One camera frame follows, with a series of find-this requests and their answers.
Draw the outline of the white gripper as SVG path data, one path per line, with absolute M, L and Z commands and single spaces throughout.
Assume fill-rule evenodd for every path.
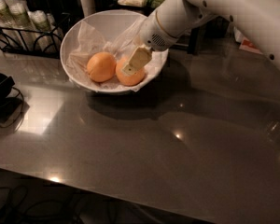
M 157 8 L 144 21 L 140 41 L 145 44 L 134 49 L 121 71 L 132 76 L 152 60 L 152 51 L 165 51 L 178 39 L 178 21 L 169 9 Z

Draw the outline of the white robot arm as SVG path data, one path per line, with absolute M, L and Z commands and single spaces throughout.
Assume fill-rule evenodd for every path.
M 165 51 L 188 29 L 215 17 L 229 21 L 280 71 L 280 0 L 165 0 L 144 21 L 139 46 L 123 66 L 131 76 Z

